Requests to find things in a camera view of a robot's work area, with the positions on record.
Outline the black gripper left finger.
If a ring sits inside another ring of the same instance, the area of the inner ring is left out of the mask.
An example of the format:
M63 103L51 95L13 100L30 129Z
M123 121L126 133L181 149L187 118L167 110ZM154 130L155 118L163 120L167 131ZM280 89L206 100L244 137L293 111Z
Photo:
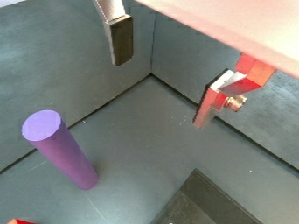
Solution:
M122 0L93 0L103 20L113 64L119 67L134 56L134 18Z

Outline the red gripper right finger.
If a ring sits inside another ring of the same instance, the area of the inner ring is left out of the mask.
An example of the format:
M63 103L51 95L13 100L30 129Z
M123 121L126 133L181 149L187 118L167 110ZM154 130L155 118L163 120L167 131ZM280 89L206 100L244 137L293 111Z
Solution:
M202 129L225 108L238 112L248 101L245 93L262 88L276 71L268 63L242 53L235 70L225 69L206 86L194 125Z

